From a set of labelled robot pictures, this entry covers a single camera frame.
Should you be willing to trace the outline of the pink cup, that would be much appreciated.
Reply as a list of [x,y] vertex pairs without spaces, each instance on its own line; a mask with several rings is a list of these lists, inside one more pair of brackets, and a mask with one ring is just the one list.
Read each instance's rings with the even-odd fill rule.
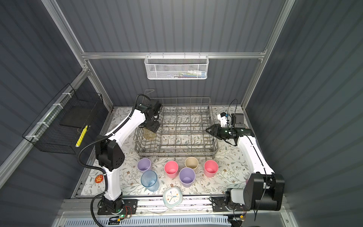
[[218,163],[213,160],[207,160],[204,164],[204,175],[206,177],[213,177],[218,172]]
[[178,176],[179,165],[175,161],[168,161],[164,166],[164,171],[169,178],[174,179]]

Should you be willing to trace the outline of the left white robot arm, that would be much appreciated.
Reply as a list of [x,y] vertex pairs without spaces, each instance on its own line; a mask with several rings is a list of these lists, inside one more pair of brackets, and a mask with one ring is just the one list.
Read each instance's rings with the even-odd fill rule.
[[[157,132],[160,127],[159,116],[162,104],[147,95],[138,94],[127,117],[106,135],[97,136],[96,140],[85,146],[77,156],[78,163],[84,168],[101,171],[105,177],[105,191],[99,196],[101,201],[114,213],[123,208],[123,193],[120,187],[120,167],[125,161],[121,147],[125,140],[137,128],[146,128]],[[87,165],[81,161],[82,153],[95,146],[95,157],[99,167]]]

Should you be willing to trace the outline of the yellow marker pen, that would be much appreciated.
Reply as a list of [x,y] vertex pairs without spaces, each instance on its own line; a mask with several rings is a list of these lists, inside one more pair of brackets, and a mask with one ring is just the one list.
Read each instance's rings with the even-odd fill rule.
[[88,131],[88,125],[86,125],[85,128],[82,130],[82,132],[81,132],[81,134],[80,134],[80,136],[79,136],[79,138],[78,138],[78,140],[76,142],[75,147],[79,148],[81,146],[87,131]]

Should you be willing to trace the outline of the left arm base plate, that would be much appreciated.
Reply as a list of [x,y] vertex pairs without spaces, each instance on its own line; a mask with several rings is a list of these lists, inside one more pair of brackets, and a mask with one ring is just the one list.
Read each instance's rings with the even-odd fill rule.
[[118,199],[110,201],[102,198],[98,205],[97,215],[133,215],[138,207],[136,199]]

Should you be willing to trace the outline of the white mesh wall basket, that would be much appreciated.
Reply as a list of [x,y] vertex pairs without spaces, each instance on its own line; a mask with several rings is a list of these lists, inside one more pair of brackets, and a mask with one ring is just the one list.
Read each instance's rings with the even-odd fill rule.
[[208,77],[209,58],[207,56],[198,57],[152,57],[146,56],[144,60],[147,78],[150,80],[203,80],[203,79],[174,79],[166,75],[171,72],[181,71],[206,71]]

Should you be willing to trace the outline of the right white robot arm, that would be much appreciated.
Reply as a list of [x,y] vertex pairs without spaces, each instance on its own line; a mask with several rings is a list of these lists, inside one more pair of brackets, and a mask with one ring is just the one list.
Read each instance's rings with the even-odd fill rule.
[[250,176],[244,189],[229,188],[223,204],[228,209],[243,211],[279,211],[282,206],[285,180],[268,165],[260,151],[254,132],[242,122],[242,113],[217,115],[218,124],[206,129],[211,136],[229,143],[234,141],[245,156]]

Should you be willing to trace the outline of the lilac cup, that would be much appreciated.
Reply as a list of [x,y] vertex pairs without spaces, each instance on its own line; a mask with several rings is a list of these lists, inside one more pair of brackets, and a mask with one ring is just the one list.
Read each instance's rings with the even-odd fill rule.
[[179,172],[179,180],[186,188],[190,187],[194,183],[195,178],[196,174],[194,170],[189,167],[185,167]]
[[152,162],[151,162],[150,159],[148,159],[148,158],[142,158],[137,163],[137,169],[140,172],[144,173],[144,172],[146,172],[146,171],[148,171],[148,170],[151,169],[151,165],[152,165]]

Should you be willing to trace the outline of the items in white basket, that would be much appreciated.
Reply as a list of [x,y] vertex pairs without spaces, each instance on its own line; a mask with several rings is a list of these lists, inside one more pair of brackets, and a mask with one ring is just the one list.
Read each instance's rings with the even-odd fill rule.
[[174,79],[206,79],[207,72],[192,70],[192,71],[181,71],[181,72],[171,72],[166,75],[168,78]]

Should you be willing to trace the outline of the clear blue cup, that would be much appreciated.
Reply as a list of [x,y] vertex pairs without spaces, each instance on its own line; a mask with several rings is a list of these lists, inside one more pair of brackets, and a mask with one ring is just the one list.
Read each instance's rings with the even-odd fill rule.
[[149,191],[156,192],[159,189],[159,181],[156,172],[148,170],[141,176],[141,184]]

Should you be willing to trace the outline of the lilac cup front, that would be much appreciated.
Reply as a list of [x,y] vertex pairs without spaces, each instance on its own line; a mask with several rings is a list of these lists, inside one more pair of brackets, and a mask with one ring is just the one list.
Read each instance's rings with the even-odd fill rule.
[[189,167],[185,167],[179,172],[179,180],[186,188],[190,187],[194,183],[195,178],[196,174],[194,170]]

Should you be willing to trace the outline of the beige cup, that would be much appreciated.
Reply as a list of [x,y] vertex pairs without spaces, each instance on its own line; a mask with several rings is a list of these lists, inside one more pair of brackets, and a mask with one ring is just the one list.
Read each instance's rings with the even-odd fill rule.
[[185,160],[185,166],[191,168],[193,171],[196,171],[199,166],[199,161],[195,157],[188,157]]

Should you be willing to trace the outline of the lilac cup left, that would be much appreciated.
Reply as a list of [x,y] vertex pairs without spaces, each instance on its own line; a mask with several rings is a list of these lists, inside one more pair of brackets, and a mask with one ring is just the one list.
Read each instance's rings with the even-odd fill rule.
[[152,162],[151,162],[150,159],[148,159],[148,158],[142,158],[137,163],[137,169],[140,172],[144,173],[144,172],[146,172],[146,171],[148,171],[148,170],[151,169],[151,165],[152,165]]

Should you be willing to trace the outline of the red round sticker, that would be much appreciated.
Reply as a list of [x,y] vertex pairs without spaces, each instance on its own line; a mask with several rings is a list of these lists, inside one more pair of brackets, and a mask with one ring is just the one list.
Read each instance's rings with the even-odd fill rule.
[[104,181],[104,175],[98,175],[95,177],[95,183],[102,183]]

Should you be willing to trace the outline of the clear amber glass cup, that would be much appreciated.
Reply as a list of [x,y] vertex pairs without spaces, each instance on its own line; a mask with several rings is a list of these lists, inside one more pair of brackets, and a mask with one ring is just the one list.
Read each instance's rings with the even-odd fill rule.
[[143,137],[146,141],[154,141],[157,138],[157,134],[147,128],[143,128]]

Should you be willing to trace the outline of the white mint clock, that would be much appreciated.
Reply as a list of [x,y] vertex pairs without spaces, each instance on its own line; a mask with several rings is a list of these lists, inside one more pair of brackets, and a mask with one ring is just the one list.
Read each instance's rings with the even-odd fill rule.
[[163,202],[167,209],[172,209],[183,201],[183,194],[178,187],[170,187],[163,193]]

